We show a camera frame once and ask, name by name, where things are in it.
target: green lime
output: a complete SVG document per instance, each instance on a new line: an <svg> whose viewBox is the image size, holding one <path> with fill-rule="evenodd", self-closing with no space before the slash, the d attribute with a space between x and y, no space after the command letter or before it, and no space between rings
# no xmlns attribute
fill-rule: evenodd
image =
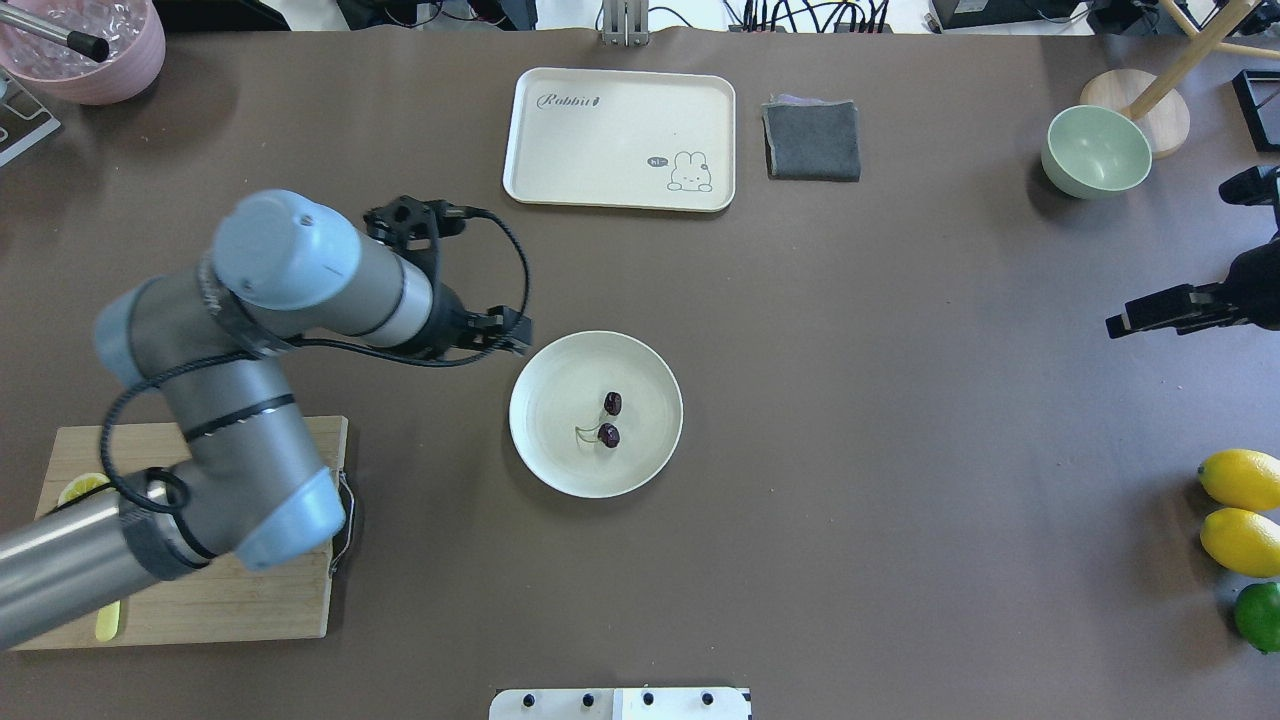
<svg viewBox="0 0 1280 720"><path fill-rule="evenodd" d="M1280 651L1280 583L1256 583L1240 591L1235 626L1263 653Z"/></svg>

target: white bracket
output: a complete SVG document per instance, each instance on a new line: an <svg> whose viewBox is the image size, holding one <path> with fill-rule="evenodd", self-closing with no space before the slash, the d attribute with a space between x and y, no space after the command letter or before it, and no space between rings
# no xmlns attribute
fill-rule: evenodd
<svg viewBox="0 0 1280 720"><path fill-rule="evenodd" d="M746 688L502 691L489 720L750 720Z"/></svg>
<svg viewBox="0 0 1280 720"><path fill-rule="evenodd" d="M649 45L649 0L604 0L600 42L605 45Z"/></svg>

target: light blue joint cap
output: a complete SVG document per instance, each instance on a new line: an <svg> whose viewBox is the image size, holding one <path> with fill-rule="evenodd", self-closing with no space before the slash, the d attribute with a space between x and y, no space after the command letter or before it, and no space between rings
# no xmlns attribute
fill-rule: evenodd
<svg viewBox="0 0 1280 720"><path fill-rule="evenodd" d="M288 190L241 200L214 234L214 272L241 300L301 310L342 292L360 265L360 233L335 210Z"/></svg>
<svg viewBox="0 0 1280 720"><path fill-rule="evenodd" d="M333 473L324 468L253 528L236 557L250 570L266 570L328 542L346 521Z"/></svg>
<svg viewBox="0 0 1280 720"><path fill-rule="evenodd" d="M93 322L93 348L97 351L97 359L124 387L142 382L142 372L133 361L133 350L129 348L129 320L133 318L133 306L137 305L142 291L157 279L160 278L151 278L116 297Z"/></svg>

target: gray robotic arm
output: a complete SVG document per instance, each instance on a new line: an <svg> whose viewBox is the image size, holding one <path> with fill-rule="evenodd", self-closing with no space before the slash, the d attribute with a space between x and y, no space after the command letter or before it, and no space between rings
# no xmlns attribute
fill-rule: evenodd
<svg viewBox="0 0 1280 720"><path fill-rule="evenodd" d="M0 538L0 648L227 552L261 570L332 538L346 515L275 356L346 346L301 340L311 328L428 366L522 352L531 329L524 304L467 313L439 283L438 241L468 217L493 219L515 243L484 210L402 197L365 217L366 234L302 196L264 191L219 225L196 268L104 310L99 355L131 388L104 423L104 470L118 492ZM419 238L430 247L411 250ZM449 347L480 352L438 360ZM191 460L119 477L110 425L147 387L164 393Z"/></svg>

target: wooden cutting board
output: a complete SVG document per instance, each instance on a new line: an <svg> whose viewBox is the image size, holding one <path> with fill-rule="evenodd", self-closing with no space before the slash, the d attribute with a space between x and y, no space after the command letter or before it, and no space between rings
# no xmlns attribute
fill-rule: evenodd
<svg viewBox="0 0 1280 720"><path fill-rule="evenodd" d="M347 419L306 421L337 483L337 470L347 457ZM96 425L58 430L37 516L54 507L77 475L101 471L99 432ZM111 450L120 473L168 466L189 456L173 423L119 425ZM204 570L131 596L122 606L119 633L105 643L93 638L95 610L15 650L323 638L329 629L330 560L333 546L328 542L265 573L250 573L239 560L224 555Z"/></svg>

